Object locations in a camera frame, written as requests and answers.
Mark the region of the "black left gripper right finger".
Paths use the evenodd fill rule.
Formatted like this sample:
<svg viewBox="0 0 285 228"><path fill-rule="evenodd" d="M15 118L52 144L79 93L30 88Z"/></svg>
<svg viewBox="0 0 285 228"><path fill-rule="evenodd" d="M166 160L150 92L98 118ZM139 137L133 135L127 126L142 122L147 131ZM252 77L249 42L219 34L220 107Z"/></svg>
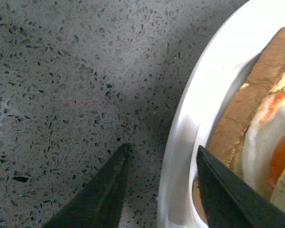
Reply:
<svg viewBox="0 0 285 228"><path fill-rule="evenodd" d="M285 228L285 213L203 146L197 152L201 202L210 228Z"/></svg>

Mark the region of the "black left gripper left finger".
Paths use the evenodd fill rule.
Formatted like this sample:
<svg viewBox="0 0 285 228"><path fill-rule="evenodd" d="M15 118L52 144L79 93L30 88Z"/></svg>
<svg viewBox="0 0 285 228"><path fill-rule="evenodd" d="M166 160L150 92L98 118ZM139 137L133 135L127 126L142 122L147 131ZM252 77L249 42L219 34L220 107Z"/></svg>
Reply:
<svg viewBox="0 0 285 228"><path fill-rule="evenodd" d="M100 171L44 228L117 228L128 180L131 146L121 145Z"/></svg>

